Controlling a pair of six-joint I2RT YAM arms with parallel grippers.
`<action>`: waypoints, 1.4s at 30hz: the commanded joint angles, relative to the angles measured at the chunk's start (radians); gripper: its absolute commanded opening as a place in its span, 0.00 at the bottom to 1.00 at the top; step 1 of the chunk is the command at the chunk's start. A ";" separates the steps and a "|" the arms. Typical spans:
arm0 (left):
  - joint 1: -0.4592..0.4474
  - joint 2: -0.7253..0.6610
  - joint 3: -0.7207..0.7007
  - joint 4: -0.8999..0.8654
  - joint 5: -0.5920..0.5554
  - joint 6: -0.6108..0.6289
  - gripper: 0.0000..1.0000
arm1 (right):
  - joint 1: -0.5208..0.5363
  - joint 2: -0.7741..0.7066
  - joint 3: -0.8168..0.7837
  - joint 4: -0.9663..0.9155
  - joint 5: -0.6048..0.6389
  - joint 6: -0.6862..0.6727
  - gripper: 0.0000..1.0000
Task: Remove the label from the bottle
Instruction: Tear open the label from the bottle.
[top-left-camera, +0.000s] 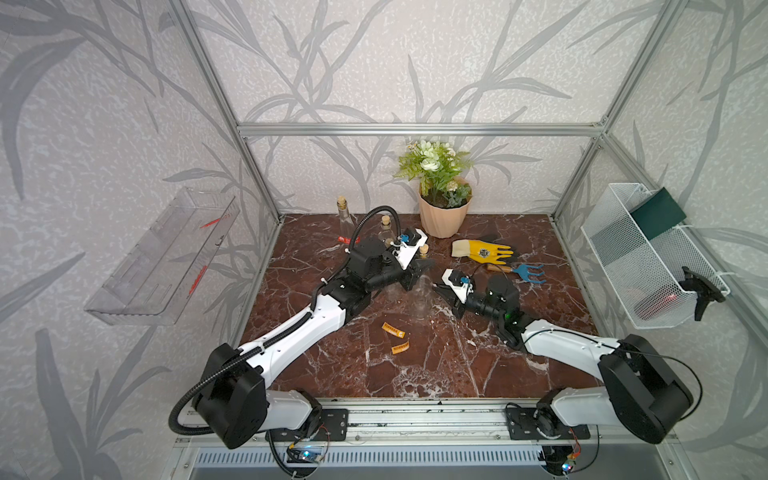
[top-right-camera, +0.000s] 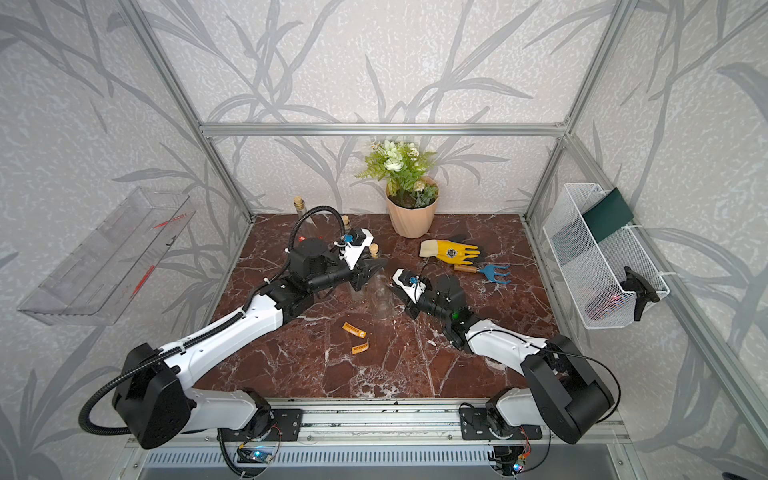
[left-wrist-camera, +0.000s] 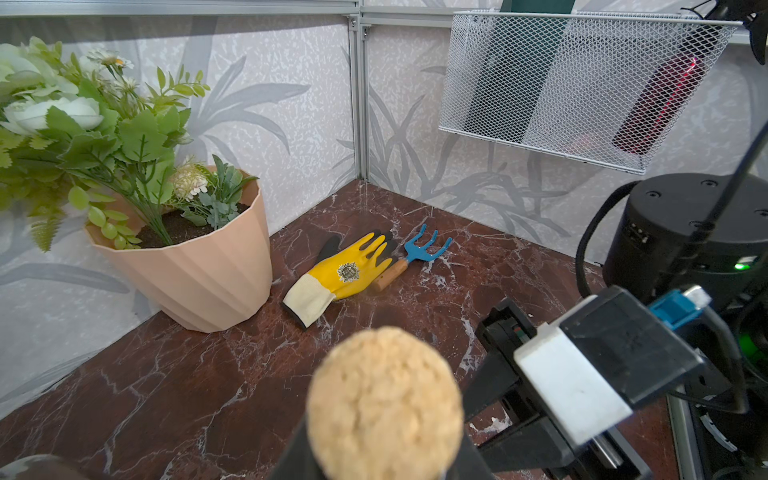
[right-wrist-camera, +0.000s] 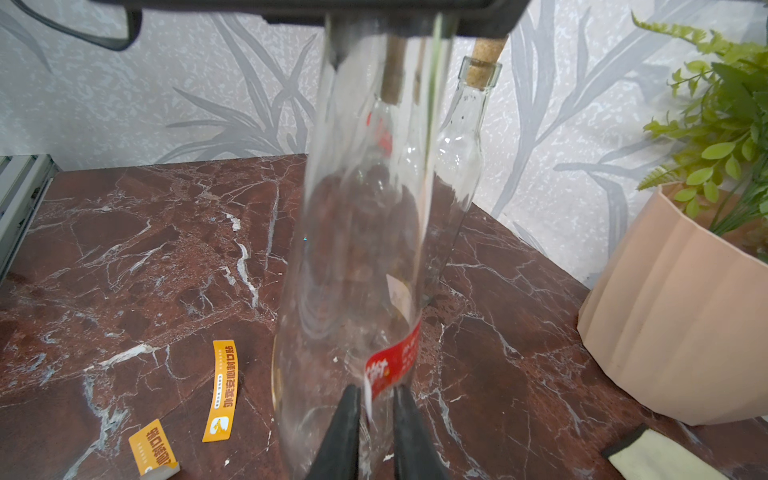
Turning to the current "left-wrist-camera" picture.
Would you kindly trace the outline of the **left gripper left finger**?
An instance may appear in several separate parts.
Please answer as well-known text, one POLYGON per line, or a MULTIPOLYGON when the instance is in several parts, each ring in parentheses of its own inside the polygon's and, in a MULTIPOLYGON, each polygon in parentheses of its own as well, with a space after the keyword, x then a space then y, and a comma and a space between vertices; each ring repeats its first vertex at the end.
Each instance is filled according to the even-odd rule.
POLYGON ((299 422, 294 435, 268 476, 269 480, 326 480, 313 456, 309 443, 306 417, 299 422))

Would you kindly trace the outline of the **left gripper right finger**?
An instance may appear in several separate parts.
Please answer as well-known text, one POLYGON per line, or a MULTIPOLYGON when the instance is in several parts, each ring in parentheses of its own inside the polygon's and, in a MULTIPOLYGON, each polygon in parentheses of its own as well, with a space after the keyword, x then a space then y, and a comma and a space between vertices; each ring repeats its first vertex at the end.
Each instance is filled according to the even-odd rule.
POLYGON ((446 473, 447 480, 494 480, 476 449, 461 449, 446 473))

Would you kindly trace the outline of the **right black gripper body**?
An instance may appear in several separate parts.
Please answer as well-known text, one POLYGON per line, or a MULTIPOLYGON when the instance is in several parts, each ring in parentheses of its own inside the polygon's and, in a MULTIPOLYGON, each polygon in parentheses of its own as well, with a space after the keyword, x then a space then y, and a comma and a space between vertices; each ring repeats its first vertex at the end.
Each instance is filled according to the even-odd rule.
POLYGON ((540 469, 550 479, 650 479, 652 472, 617 428, 582 446, 568 440, 514 363, 513 353, 536 336, 510 298, 493 307, 475 335, 486 350, 464 389, 465 419, 499 403, 514 423, 478 447, 493 473, 540 469))

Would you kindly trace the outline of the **tall slim glass bottle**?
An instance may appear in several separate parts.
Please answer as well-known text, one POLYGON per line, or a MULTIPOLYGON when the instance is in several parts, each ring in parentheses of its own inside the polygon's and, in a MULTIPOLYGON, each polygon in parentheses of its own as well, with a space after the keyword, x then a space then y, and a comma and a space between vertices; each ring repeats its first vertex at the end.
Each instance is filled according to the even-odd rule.
POLYGON ((465 434, 462 395, 431 345, 394 326, 362 330, 315 369, 306 428, 329 479, 440 479, 465 434))

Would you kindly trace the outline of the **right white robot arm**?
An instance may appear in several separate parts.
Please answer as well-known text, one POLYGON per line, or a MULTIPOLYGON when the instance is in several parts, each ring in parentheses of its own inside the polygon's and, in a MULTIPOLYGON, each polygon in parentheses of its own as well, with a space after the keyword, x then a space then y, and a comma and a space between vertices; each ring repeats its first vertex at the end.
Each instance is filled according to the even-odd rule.
POLYGON ((508 299, 477 328, 487 356, 466 414, 500 403, 514 421, 480 445, 494 473, 647 479, 617 425, 665 395, 748 465, 767 454, 766 182, 664 175, 619 201, 603 291, 579 276, 581 302, 554 322, 534 325, 508 299))

